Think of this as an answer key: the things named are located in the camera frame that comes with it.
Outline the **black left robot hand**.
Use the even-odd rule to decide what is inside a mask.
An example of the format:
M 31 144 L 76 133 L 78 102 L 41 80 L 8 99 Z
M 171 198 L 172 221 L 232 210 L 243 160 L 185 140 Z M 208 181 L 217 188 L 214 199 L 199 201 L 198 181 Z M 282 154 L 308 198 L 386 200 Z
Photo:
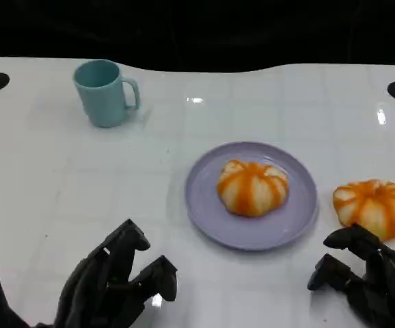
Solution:
M 67 279 L 52 327 L 130 327 L 153 296 L 174 301 L 177 268 L 165 256 L 130 277 L 136 251 L 149 248 L 131 219 L 118 226 Z

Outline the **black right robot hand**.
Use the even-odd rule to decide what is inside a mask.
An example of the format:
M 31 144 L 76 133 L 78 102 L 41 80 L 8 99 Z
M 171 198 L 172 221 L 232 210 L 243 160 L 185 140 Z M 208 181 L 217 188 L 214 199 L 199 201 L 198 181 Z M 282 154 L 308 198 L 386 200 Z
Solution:
M 395 251 L 356 223 L 332 232 L 323 244 L 348 249 L 366 262 L 366 273 L 359 277 L 325 254 L 315 266 L 308 290 L 333 288 L 346 295 L 350 308 L 369 327 L 395 327 Z

